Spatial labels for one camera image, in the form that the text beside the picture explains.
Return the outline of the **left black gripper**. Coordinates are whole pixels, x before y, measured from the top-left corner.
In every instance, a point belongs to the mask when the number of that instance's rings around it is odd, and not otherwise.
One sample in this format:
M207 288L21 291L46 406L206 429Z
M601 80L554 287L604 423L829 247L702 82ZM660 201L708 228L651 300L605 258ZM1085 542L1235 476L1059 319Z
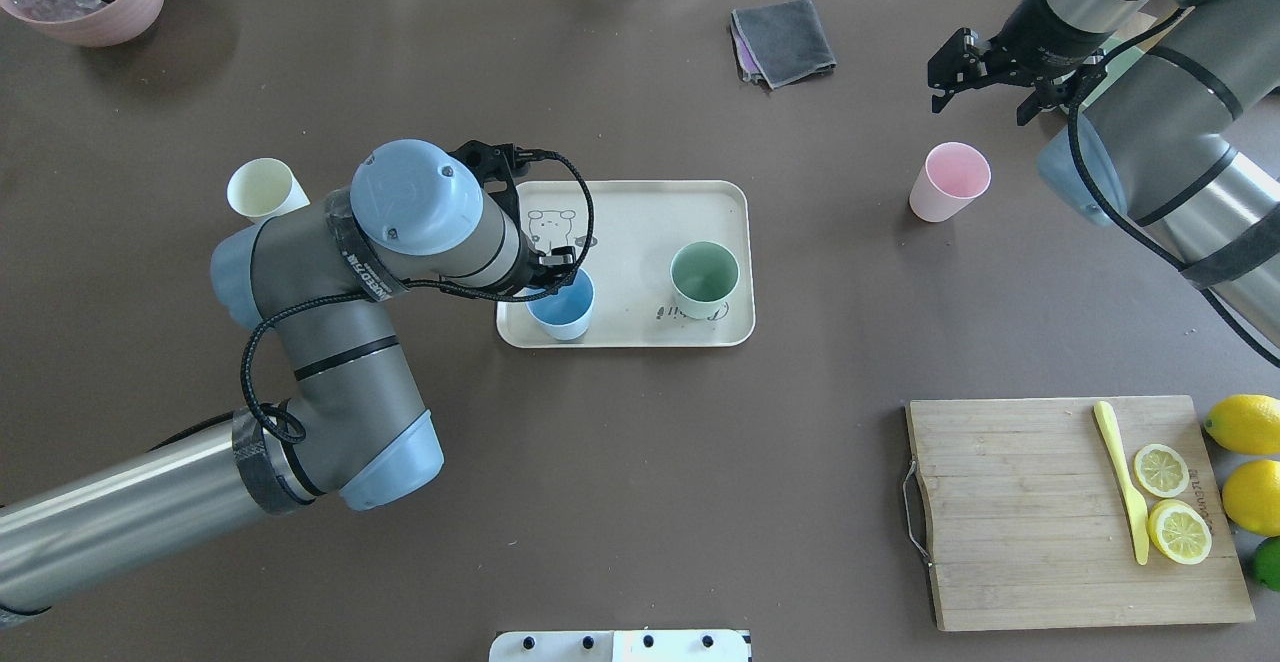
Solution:
M543 252L535 248L529 236L520 233L520 248L509 274L506 295L516 296L521 289L535 289L535 300L557 296L576 282L573 273L579 264L575 246L561 246Z

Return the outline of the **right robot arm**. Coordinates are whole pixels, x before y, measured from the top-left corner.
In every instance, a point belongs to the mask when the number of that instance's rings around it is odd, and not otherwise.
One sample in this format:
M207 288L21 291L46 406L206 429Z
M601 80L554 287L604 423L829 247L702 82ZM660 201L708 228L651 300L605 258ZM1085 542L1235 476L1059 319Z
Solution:
M1225 141L1277 87L1277 0L1023 0L928 64L934 111L1021 85L1018 120L1064 109L1042 178L1171 266L1258 355L1277 347L1277 182Z

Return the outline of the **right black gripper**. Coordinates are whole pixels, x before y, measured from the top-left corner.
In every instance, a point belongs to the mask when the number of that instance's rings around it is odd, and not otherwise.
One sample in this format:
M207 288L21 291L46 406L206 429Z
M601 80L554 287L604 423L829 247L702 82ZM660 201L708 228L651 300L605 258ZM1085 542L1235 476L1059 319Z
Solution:
M1103 47L1093 44L1085 51L1078 56L1033 51L1019 59L998 38L980 38L966 27L955 29L927 65L931 111L940 114L964 91L1019 85L1032 90L1016 110L1016 124L1028 125L1041 111L1064 109L1074 100L1084 79L1082 69L1093 70L1103 56Z

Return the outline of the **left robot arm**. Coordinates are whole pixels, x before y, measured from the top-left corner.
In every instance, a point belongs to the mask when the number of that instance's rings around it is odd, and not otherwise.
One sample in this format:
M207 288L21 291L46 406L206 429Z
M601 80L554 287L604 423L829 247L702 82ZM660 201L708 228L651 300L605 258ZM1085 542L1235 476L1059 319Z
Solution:
M218 300L250 330L243 405L3 513L3 626L337 492L352 510L431 481L443 453L385 302L416 288L495 302L553 296L585 252L544 252L515 183L559 152L383 143L347 187L224 239Z

